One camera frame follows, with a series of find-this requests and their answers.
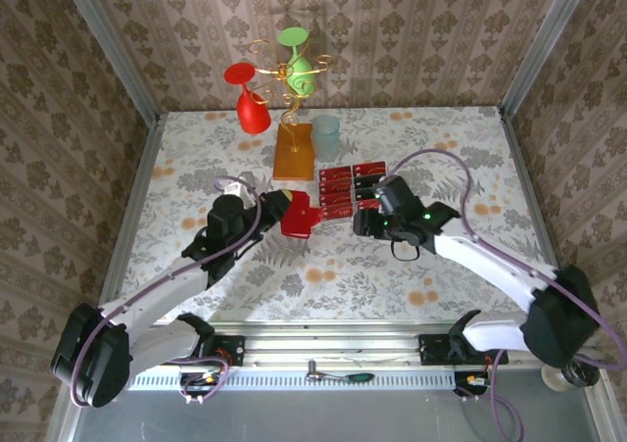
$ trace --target table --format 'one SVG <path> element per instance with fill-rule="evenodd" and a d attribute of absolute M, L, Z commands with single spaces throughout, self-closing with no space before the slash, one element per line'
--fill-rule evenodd
<path fill-rule="evenodd" d="M 148 187 L 121 293 L 167 267 L 206 224 L 219 174 L 252 172 L 260 191 L 306 190 L 314 182 L 272 181 L 273 125 L 256 137 L 244 133 L 235 112 L 170 113 Z M 494 107 L 302 110 L 302 123 L 319 114 L 341 121 L 341 148 L 333 164 L 385 160 L 392 167 L 425 147 L 460 155 L 474 179 L 468 206 L 476 229 L 520 253 L 541 250 L 516 173 L 503 124 Z M 458 209 L 464 178 L 448 158 L 420 157 L 400 174 L 425 205 Z M 408 257 L 409 247 L 397 247 Z M 284 237 L 274 228 L 265 241 L 210 290 L 176 307 L 165 320 L 191 312 L 211 321 L 273 319 L 455 320 L 472 309 L 515 311 L 496 287 L 463 267 L 423 252 L 416 262 L 392 258 L 389 244 L 357 237 L 350 222 L 322 224 L 312 237 Z"/>

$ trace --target purple cable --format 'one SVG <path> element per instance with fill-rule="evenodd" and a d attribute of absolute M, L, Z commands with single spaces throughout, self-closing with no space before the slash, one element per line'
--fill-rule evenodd
<path fill-rule="evenodd" d="M 520 413 L 516 410 L 516 408 L 514 407 L 514 405 L 512 403 L 510 403 L 508 400 L 506 400 L 505 398 L 502 398 L 500 396 L 497 396 L 497 394 L 494 392 L 494 376 L 493 376 L 493 381 L 492 381 L 492 390 L 490 395 L 473 395 L 472 393 L 470 393 L 468 390 L 466 390 L 465 388 L 461 388 L 460 386 L 458 386 L 457 388 L 458 391 L 460 391 L 461 393 L 465 393 L 467 396 L 472 397 L 472 398 L 479 398 L 480 400 L 490 400 L 491 404 L 492 404 L 492 414 L 494 416 L 494 419 L 497 423 L 497 428 L 499 429 L 499 432 L 501 433 L 501 435 L 503 436 L 503 438 L 506 441 L 509 441 L 509 438 L 506 435 L 505 430 L 503 429 L 503 425 L 501 424 L 501 419 L 499 418 L 499 415 L 497 413 L 497 403 L 500 403 L 501 405 L 503 405 L 508 411 L 509 413 L 514 416 L 518 422 L 518 427 L 520 427 L 520 436 L 518 437 L 518 439 L 516 440 L 516 442 L 522 442 L 525 436 L 525 425 L 522 423 L 522 417 L 520 415 Z"/>
<path fill-rule="evenodd" d="M 228 373 L 230 371 L 230 367 L 228 366 L 228 362 L 222 357 L 199 357 L 194 359 L 173 359 L 169 361 L 169 364 L 205 364 L 209 362 L 214 362 L 222 365 L 223 371 L 220 373 L 219 379 L 217 381 L 217 385 L 214 386 L 206 395 L 201 396 L 201 403 L 205 400 L 209 400 L 216 392 L 224 385 L 226 379 L 228 378 Z M 189 387 L 189 382 L 183 388 L 181 394 L 183 396 L 187 396 L 187 388 Z"/>
<path fill-rule="evenodd" d="M 423 155 L 425 153 L 438 153 L 438 154 L 441 154 L 441 155 L 448 156 L 449 158 L 453 159 L 456 163 L 458 163 L 458 165 L 461 166 L 461 168 L 463 169 L 464 173 L 466 174 L 466 188 L 465 188 L 465 190 L 464 190 L 464 192 L 463 192 L 463 194 L 461 196 L 461 223 L 463 224 L 464 229 L 470 235 L 472 240 L 475 241 L 477 244 L 483 246 L 485 249 L 490 251 L 495 256 L 497 256 L 497 257 L 499 257 L 499 258 L 509 262 L 510 264 L 512 264 L 513 266 L 519 268 L 520 270 L 523 270 L 523 271 L 525 271 L 526 273 L 528 273 L 528 274 L 530 274 L 532 276 L 536 276 L 536 277 L 540 278 L 546 284 L 548 284 L 549 286 L 553 287 L 559 293 L 561 293 L 566 298 L 568 298 L 570 301 L 572 301 L 575 305 L 577 305 L 581 310 L 586 312 L 586 314 L 588 314 L 594 321 L 596 321 L 603 328 L 603 330 L 609 335 L 609 337 L 611 337 L 612 340 L 616 343 L 616 346 L 618 347 L 618 350 L 620 351 L 620 353 L 622 355 L 622 362 L 619 363 L 619 364 L 612 364 L 612 363 L 602 362 L 602 361 L 599 361 L 599 360 L 596 360 L 596 359 L 591 359 L 590 357 L 583 356 L 583 355 L 580 355 L 580 354 L 577 354 L 577 356 L 576 356 L 577 360 L 579 360 L 581 362 L 585 362 L 586 364 L 590 364 L 590 365 L 598 367 L 598 368 L 606 368 L 608 370 L 625 370 L 627 368 L 627 346 L 625 346 L 625 343 L 620 338 L 618 333 L 614 330 L 614 328 L 612 328 L 612 326 L 599 313 L 595 312 L 591 307 L 586 305 L 578 297 L 573 295 L 570 291 L 566 290 L 562 285 L 557 283 L 555 280 L 551 279 L 550 277 L 547 277 L 546 275 L 544 275 L 543 273 L 539 272 L 538 270 L 534 270 L 532 267 L 527 266 L 526 264 L 518 261 L 515 257 L 512 257 L 508 253 L 506 253 L 504 251 L 501 251 L 499 248 L 493 246 L 492 244 L 488 243 L 487 241 L 484 241 L 483 239 L 481 239 L 479 237 L 479 235 L 476 233 L 476 231 L 474 229 L 472 229 L 472 226 L 470 226 L 470 223 L 468 223 L 468 217 L 466 215 L 466 202 L 468 200 L 468 197 L 470 196 L 470 189 L 472 187 L 472 176 L 470 175 L 470 170 L 468 169 L 468 166 L 463 162 L 463 160 L 459 156 L 457 156 L 457 155 L 455 155 L 453 153 L 449 153 L 448 151 L 438 150 L 436 148 L 428 148 L 428 149 L 424 149 L 424 150 L 418 150 L 418 151 L 416 151 L 414 153 L 411 153 L 408 156 L 405 156 L 389 172 L 388 175 L 392 175 L 392 174 L 396 173 L 396 171 L 398 171 L 399 168 L 402 165 L 404 165 L 407 161 L 409 161 L 410 159 L 415 158 L 416 156 L 419 156 L 419 155 Z"/>
<path fill-rule="evenodd" d="M 501 349 L 497 353 L 497 357 L 492 363 L 492 379 L 490 381 L 492 389 L 490 390 L 490 403 L 492 405 L 492 416 L 494 417 L 494 421 L 497 424 L 497 427 L 499 428 L 499 432 L 501 433 L 503 438 L 507 442 L 509 442 L 510 439 L 507 437 L 506 431 L 503 429 L 503 424 L 501 423 L 501 418 L 499 417 L 499 412 L 497 411 L 497 401 L 498 401 L 498 398 L 500 398 L 497 396 L 497 369 L 499 368 L 499 363 L 501 362 L 501 358 L 503 357 L 504 353 L 505 353 L 505 350 Z M 515 414 L 518 416 L 518 421 L 520 424 L 520 437 L 518 437 L 516 442 L 522 442 L 525 436 L 524 425 L 522 425 L 522 418 L 520 417 L 520 414 L 518 413 L 518 411 L 517 410 L 514 410 L 514 411 L 515 411 Z"/>
<path fill-rule="evenodd" d="M 76 406 L 78 406 L 80 408 L 86 408 L 86 407 L 89 406 L 88 403 L 86 403 L 84 401 L 80 401 L 80 398 L 78 397 L 78 391 L 77 391 L 78 374 L 80 373 L 80 368 L 82 367 L 83 361 L 85 359 L 85 355 L 87 354 L 87 351 L 89 350 L 89 347 L 91 346 L 91 344 L 96 339 L 96 336 L 98 335 L 98 333 L 100 331 L 102 331 L 102 329 L 107 324 L 109 324 L 109 322 L 113 318 L 115 318 L 120 313 L 123 313 L 125 309 L 127 309 L 128 307 L 133 305 L 139 299 L 145 297 L 147 294 L 149 294 L 150 292 L 155 290 L 157 287 L 160 287 L 164 283 L 168 282 L 169 280 L 172 280 L 175 277 L 181 275 L 182 273 L 187 272 L 188 270 L 192 270 L 194 268 L 197 268 L 197 267 L 201 266 L 204 263 L 212 261 L 215 258 L 218 258 L 218 257 L 220 257 L 220 256 L 222 256 L 222 255 L 224 255 L 226 253 L 229 253 L 229 252 L 233 251 L 234 249 L 238 248 L 239 246 L 244 244 L 246 241 L 248 241 L 248 239 L 251 237 L 251 235 L 253 234 L 253 232 L 257 228 L 257 225 L 259 224 L 259 222 L 260 222 L 260 220 L 262 218 L 262 201 L 261 201 L 261 199 L 259 197 L 259 194 L 255 191 L 255 187 L 253 187 L 251 184 L 249 184 L 245 180 L 240 179 L 239 177 L 234 177 L 234 176 L 231 176 L 231 175 L 219 175 L 219 176 L 216 176 L 214 178 L 214 188 L 217 189 L 220 192 L 223 192 L 224 189 L 221 186 L 219 186 L 219 184 L 217 184 L 217 181 L 219 181 L 219 180 L 231 180 L 231 181 L 234 181 L 234 182 L 239 182 L 242 185 L 244 185 L 246 188 L 248 188 L 248 190 L 254 195 L 255 201 L 257 203 L 257 211 L 256 211 L 256 215 L 255 215 L 255 220 L 253 221 L 253 225 L 246 232 L 246 234 L 244 234 L 244 236 L 242 236 L 240 239 L 235 241 L 230 246 L 226 246 L 221 251 L 213 253 L 213 254 L 211 254 L 211 256 L 208 256 L 207 258 L 205 258 L 205 259 L 203 259 L 201 261 L 198 261 L 198 262 L 192 263 L 192 264 L 188 264 L 187 266 L 183 266 L 182 268 L 180 268 L 178 270 L 175 270 L 170 275 L 166 275 L 166 276 L 160 278 L 159 280 L 157 280 L 155 283 L 152 283 L 151 285 L 146 287 L 144 290 L 142 290 L 141 292 L 137 293 L 137 295 L 129 298 L 126 302 L 124 302 L 119 307 L 117 307 L 112 312 L 110 312 L 108 315 L 106 315 L 102 319 L 102 321 L 100 321 L 96 325 L 96 327 L 94 327 L 94 330 L 91 331 L 89 336 L 87 336 L 87 339 L 85 339 L 85 342 L 83 343 L 82 347 L 80 348 L 80 351 L 78 352 L 78 356 L 76 357 L 76 363 L 74 364 L 74 367 L 72 369 L 72 379 L 70 381 L 70 399 L 72 400 L 72 402 Z"/>

